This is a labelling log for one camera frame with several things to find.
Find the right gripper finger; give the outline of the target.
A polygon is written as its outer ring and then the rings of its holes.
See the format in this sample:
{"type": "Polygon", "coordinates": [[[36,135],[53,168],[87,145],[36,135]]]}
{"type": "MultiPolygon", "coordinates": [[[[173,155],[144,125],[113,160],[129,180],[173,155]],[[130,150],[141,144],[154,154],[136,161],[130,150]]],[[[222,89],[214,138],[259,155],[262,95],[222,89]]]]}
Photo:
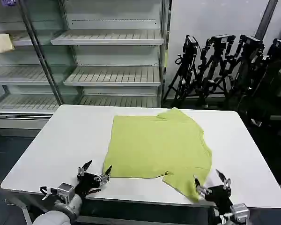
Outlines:
{"type": "Polygon", "coordinates": [[[216,172],[217,172],[219,178],[221,179],[221,181],[223,182],[223,188],[230,189],[231,179],[226,178],[226,176],[222,172],[220,172],[218,169],[216,169],[216,172]]]}
{"type": "Polygon", "coordinates": [[[212,194],[212,190],[210,190],[207,187],[202,186],[200,181],[198,180],[198,178],[196,176],[194,176],[194,183],[195,183],[196,192],[199,195],[210,195],[210,194],[212,194]]]}

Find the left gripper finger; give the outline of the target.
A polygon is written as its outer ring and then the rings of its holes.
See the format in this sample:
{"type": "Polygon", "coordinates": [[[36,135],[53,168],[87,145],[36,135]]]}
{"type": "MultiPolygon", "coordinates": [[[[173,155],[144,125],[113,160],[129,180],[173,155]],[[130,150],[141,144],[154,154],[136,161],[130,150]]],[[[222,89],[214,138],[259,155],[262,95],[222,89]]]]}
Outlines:
{"type": "Polygon", "coordinates": [[[109,166],[105,173],[98,175],[94,180],[98,183],[107,183],[110,180],[112,166],[109,166]]]}
{"type": "Polygon", "coordinates": [[[85,172],[87,171],[87,169],[89,168],[91,163],[92,163],[92,160],[86,162],[82,167],[78,167],[78,174],[77,174],[77,176],[84,176],[85,172]]]}

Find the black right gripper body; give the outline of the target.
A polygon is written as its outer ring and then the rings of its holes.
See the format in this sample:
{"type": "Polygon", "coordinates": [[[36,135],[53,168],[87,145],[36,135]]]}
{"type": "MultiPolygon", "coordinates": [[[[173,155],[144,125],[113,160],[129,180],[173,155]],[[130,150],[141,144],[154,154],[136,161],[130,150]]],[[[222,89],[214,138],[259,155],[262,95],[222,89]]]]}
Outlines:
{"type": "Polygon", "coordinates": [[[224,185],[218,185],[208,188],[209,192],[205,195],[205,200],[214,202],[219,209],[230,209],[232,202],[230,196],[231,188],[224,188],[224,185]]]}

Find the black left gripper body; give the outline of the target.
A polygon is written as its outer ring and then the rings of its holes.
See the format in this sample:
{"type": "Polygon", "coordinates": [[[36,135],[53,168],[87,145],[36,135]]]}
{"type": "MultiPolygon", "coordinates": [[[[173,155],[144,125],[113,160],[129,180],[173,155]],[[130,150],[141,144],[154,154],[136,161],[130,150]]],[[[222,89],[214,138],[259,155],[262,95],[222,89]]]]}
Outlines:
{"type": "Polygon", "coordinates": [[[79,196],[87,196],[91,193],[99,192],[101,189],[100,182],[97,180],[98,175],[88,172],[77,175],[77,185],[74,189],[75,194],[79,196]]]}

